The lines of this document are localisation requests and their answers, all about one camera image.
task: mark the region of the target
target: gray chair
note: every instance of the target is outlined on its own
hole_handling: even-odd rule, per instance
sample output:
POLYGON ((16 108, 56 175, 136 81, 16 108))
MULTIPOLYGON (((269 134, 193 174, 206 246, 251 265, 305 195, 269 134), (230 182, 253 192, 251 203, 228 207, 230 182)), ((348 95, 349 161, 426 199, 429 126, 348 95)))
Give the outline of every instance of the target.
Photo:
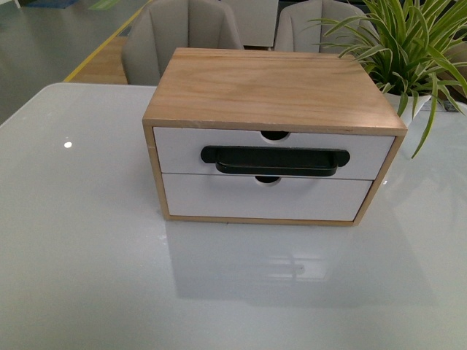
MULTIPOLYGON (((338 38, 344 32, 350 33, 350 31, 343 28, 335 34, 324 36, 331 26, 322 26, 309 22, 309 20, 316 18, 343 20, 356 15, 364 14, 358 7, 335 0, 308 0, 290 5, 280 13, 274 50, 304 53, 340 53, 342 51, 340 47, 326 47, 319 43, 351 43, 352 39, 350 38, 338 38)), ((358 24, 372 29, 371 24, 366 20, 352 25, 357 28, 358 24)))
POLYGON ((243 49, 231 8, 218 0, 154 0, 122 49, 132 85, 157 85, 177 47, 243 49))

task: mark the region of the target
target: wooden box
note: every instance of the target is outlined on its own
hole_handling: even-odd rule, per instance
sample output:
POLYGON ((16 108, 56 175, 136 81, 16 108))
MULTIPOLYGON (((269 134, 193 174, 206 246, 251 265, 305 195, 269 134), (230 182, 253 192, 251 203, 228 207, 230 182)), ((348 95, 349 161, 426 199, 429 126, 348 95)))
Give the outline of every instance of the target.
POLYGON ((406 127, 351 58, 177 49, 143 117, 166 219, 356 225, 406 127))

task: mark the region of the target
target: black handle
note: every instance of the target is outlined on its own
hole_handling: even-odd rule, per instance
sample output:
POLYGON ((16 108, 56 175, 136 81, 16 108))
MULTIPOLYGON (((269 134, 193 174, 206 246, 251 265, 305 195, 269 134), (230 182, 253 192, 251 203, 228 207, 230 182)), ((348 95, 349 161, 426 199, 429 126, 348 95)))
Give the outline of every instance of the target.
POLYGON ((341 149, 205 146, 201 159, 225 174, 332 176, 350 155, 341 149))

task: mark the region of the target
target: drawer front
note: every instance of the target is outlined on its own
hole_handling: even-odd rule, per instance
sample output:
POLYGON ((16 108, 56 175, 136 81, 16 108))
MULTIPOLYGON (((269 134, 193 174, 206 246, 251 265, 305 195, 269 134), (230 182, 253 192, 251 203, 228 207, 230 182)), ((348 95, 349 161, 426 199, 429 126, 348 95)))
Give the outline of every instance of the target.
POLYGON ((170 215, 353 221, 372 181, 163 174, 170 215))
POLYGON ((153 128, 162 173, 217 174, 215 164, 201 159, 205 146, 303 147, 344 149, 349 163, 330 178, 375 179, 393 136, 336 135, 325 133, 291 133, 285 139, 271 141, 260 131, 153 128))

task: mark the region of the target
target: yellow stripe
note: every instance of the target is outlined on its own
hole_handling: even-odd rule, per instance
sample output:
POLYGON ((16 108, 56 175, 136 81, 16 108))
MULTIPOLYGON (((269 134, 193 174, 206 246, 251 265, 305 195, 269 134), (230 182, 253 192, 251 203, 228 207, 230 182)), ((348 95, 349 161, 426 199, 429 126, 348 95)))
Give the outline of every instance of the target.
POLYGON ((95 49, 93 53, 91 53, 83 62, 81 62, 81 64, 78 67, 76 67, 74 71, 70 73, 69 76, 65 78, 64 82, 69 82, 70 80, 72 80, 81 71, 81 69, 83 69, 90 62, 90 60, 92 60, 99 52, 101 52, 102 49, 104 49, 104 47, 106 47, 107 44, 109 44, 112 41, 112 39, 114 39, 123 29, 125 29, 128 26, 128 24, 131 23, 132 20, 136 18, 137 15, 139 15, 142 8, 136 11, 134 15, 132 15, 126 22, 124 22, 124 24, 122 24, 121 27, 119 27, 119 29, 116 30, 116 32, 114 32, 105 42, 103 42, 97 49, 95 49))

